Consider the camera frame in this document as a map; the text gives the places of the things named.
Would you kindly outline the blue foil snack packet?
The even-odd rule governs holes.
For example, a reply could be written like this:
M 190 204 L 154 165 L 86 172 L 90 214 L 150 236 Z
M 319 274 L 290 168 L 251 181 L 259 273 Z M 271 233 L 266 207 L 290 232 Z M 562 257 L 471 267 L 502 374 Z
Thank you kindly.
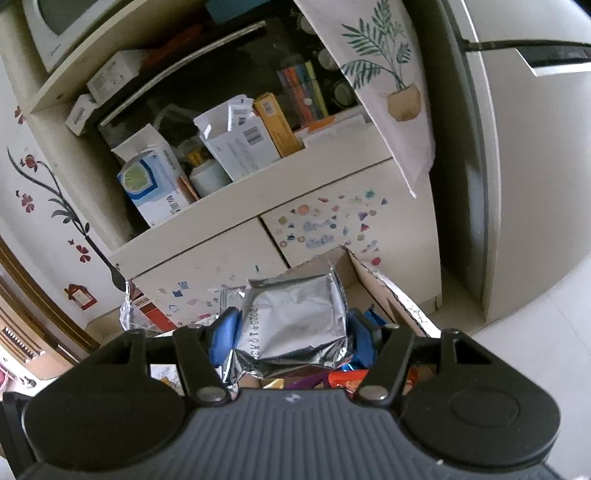
M 365 312 L 358 308 L 349 309 L 346 331 L 352 358 L 344 370 L 370 369 L 375 364 L 382 347 L 382 329 L 385 325 L 386 321 L 376 313 L 374 307 Z

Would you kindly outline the silver foil snack packet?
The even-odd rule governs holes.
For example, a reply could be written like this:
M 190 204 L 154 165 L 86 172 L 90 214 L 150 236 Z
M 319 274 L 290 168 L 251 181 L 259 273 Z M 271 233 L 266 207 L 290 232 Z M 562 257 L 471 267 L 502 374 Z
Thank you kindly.
M 269 380 L 346 365 L 353 358 L 348 313 L 346 290 L 331 264 L 250 281 L 222 383 L 236 395 L 245 376 Z

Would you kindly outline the yellow cracker snack packet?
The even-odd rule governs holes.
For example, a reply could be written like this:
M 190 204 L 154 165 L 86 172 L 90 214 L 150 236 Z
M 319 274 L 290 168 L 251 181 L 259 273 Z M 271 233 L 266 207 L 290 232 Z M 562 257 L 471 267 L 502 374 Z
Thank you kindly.
M 283 390 L 284 379 L 283 378 L 276 378 L 276 379 L 263 380 L 262 387 L 263 387 L 263 389 Z

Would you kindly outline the purple snack packet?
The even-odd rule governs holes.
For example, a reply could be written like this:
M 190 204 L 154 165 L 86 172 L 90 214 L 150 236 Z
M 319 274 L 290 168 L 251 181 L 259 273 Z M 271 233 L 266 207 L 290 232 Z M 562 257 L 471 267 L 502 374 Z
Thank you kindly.
M 329 384 L 330 371 L 308 375 L 305 377 L 287 377 L 283 380 L 284 390 L 331 389 Z

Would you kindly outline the open cardboard box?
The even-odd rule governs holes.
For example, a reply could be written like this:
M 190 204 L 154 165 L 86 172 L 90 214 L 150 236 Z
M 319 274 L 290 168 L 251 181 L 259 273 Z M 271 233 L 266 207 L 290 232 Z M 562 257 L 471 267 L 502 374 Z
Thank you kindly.
M 369 263 L 360 260 L 346 247 L 335 247 L 283 274 L 308 273 L 325 264 L 331 264 L 338 272 L 342 287 L 346 290 L 349 309 L 358 308 L 365 312 L 374 307 L 376 313 L 388 323 L 409 327 L 420 337 L 440 337 L 440 329 L 398 285 Z M 321 372 L 323 371 L 308 372 L 294 377 Z

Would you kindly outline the white jar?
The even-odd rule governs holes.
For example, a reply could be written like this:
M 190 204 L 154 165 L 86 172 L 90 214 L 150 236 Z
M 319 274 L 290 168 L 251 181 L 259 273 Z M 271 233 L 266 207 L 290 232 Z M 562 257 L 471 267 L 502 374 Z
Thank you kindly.
M 189 179 L 200 198 L 211 195 L 232 182 L 221 164 L 214 159 L 209 159 L 194 167 Z

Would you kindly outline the blue white carton box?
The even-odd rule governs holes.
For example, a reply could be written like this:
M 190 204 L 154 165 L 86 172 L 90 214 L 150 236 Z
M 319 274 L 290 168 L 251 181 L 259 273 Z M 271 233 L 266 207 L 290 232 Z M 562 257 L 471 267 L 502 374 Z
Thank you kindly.
M 167 221 L 199 197 L 171 146 L 150 124 L 111 150 L 122 162 L 117 179 L 150 227 Z

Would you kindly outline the orange yellow box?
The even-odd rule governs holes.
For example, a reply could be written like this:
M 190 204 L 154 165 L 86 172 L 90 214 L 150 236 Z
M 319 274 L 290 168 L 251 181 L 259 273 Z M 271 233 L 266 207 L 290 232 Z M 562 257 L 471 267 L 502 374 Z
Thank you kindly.
M 253 101 L 257 114 L 263 120 L 267 133 L 273 140 L 277 152 L 281 158 L 293 155 L 301 150 L 301 145 L 297 141 L 287 118 L 280 108 L 279 102 L 273 93 L 266 93 Z

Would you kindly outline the cream cabinet with stickers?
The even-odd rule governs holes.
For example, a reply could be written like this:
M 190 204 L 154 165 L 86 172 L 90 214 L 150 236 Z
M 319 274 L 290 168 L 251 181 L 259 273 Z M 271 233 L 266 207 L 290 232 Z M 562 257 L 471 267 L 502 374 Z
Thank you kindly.
M 42 81 L 14 3 L 1 14 L 1 234 L 80 326 L 120 305 L 116 273 L 178 323 L 211 305 L 218 286 L 280 274 L 339 245 L 426 313 L 440 307 L 430 183 L 408 191 L 375 127 L 280 159 L 147 227 L 104 140 L 72 134 L 68 104 L 32 109 Z

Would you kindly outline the white open paper box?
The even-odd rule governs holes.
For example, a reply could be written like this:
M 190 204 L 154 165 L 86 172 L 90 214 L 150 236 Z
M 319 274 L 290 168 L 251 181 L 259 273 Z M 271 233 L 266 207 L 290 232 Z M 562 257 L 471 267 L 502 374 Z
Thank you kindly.
M 193 123 L 201 142 L 232 181 L 255 174 L 280 159 L 263 120 L 254 111 L 252 98 L 245 95 L 232 97 L 194 117 Z

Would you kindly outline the colourful stacked books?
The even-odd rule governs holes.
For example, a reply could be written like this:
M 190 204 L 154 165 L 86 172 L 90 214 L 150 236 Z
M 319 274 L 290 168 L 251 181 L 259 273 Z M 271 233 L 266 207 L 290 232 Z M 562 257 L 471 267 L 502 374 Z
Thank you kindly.
M 290 96 L 301 126 L 329 116 L 322 90 L 311 62 L 297 64 L 276 72 L 283 90 Z

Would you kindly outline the small white box lower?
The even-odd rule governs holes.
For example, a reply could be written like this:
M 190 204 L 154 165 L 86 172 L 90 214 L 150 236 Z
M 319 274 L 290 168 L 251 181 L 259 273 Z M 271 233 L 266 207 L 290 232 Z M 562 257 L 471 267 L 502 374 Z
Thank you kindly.
M 77 137 L 85 135 L 96 126 L 98 109 L 99 106 L 91 94 L 80 95 L 65 120 L 66 127 Z

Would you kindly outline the small white box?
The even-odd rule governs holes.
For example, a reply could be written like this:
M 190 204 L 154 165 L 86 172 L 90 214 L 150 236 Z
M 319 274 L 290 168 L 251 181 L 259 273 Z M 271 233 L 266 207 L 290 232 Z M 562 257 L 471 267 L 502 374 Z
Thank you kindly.
M 65 120 L 66 127 L 77 137 L 85 135 L 96 126 L 98 109 L 99 106 L 91 94 L 80 95 Z
M 131 80 L 139 75 L 148 50 L 121 50 L 115 53 L 87 82 L 94 101 L 105 104 Z

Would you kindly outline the small white box upper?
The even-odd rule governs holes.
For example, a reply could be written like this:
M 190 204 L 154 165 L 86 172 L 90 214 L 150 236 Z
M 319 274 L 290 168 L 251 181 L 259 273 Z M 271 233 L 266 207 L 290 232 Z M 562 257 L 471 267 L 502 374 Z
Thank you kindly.
M 148 50 L 121 50 L 115 53 L 87 82 L 94 101 L 105 104 L 131 80 L 139 75 Z

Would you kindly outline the white microwave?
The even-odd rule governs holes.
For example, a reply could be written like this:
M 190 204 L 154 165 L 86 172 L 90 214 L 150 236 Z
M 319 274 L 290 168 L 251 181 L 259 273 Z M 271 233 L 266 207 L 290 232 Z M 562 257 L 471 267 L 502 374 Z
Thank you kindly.
M 52 73 L 90 33 L 128 5 L 126 0 L 33 0 L 22 7 L 43 66 Z

